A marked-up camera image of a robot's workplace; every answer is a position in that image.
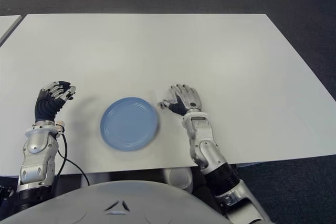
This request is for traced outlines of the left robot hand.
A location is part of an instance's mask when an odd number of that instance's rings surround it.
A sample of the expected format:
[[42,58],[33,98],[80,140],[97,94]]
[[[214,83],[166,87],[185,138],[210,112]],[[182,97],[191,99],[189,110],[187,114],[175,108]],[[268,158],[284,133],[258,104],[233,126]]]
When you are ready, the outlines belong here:
[[64,104],[73,99],[76,87],[65,81],[54,81],[45,85],[39,92],[35,104],[35,122],[55,121]]

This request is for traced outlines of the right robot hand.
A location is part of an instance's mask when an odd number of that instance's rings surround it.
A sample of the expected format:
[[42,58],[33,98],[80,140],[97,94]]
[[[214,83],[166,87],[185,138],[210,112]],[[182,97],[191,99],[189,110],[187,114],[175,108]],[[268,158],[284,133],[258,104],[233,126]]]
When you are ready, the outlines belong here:
[[201,112],[202,102],[194,88],[186,84],[170,86],[169,92],[172,98],[163,99],[157,105],[161,109],[169,109],[175,114],[184,116],[190,112]]

